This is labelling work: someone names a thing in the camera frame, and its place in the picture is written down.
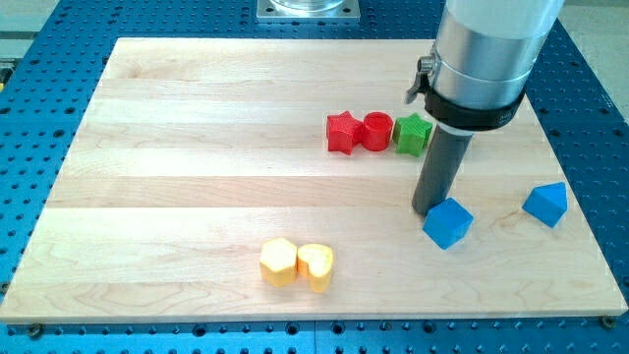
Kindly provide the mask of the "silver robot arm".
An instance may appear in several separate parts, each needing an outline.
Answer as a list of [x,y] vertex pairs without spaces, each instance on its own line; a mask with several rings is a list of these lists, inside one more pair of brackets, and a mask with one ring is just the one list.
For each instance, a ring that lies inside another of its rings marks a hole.
[[406,102],[454,129],[507,125],[563,0],[447,0],[428,56],[419,59]]

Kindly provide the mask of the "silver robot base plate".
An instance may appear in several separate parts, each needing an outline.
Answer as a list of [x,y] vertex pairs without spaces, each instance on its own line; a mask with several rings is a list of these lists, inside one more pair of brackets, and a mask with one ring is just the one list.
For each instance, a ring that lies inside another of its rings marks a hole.
[[358,0],[257,0],[259,23],[354,22],[360,18]]

